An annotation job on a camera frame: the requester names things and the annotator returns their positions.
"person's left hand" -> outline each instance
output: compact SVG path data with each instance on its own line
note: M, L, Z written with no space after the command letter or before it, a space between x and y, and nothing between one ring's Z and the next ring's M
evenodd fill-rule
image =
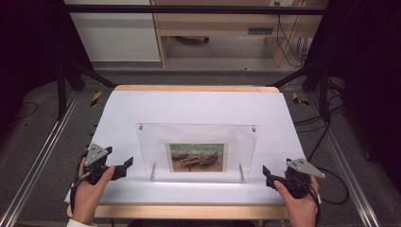
M83 174L83 164L85 158L80 163L78 176ZM114 173L114 166L110 166L100 178L96 185L91 185L86 181L81 182L77 187L75 196L75 208L72 216L82 224L91 225L95 217L95 210L99 204L100 198L103 194L106 184L110 181Z

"acrylic sheet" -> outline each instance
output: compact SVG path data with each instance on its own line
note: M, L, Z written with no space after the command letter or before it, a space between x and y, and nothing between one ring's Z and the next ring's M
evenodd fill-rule
M135 126L150 181L245 183L248 179L258 126L145 123Z

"framed picture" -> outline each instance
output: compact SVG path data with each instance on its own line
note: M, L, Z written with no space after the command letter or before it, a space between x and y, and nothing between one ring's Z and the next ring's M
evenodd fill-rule
M227 143L166 143L170 172L225 172Z

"white paper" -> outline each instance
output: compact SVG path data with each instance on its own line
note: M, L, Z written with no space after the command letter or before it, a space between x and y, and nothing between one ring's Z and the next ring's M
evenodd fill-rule
M136 136L135 124L140 122L259 125L247 183L150 182ZM93 143L113 147L108 166L133 156L127 177L110 182L101 203L283 204L278 192L266 187L262 166L284 176L287 158L305 158L284 97L275 93L116 91L109 97Z

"wrist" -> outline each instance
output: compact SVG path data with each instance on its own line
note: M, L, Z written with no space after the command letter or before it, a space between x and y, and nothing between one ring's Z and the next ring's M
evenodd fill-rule
M86 214L85 212L74 212L72 219L89 226L93 226L94 216L92 214Z

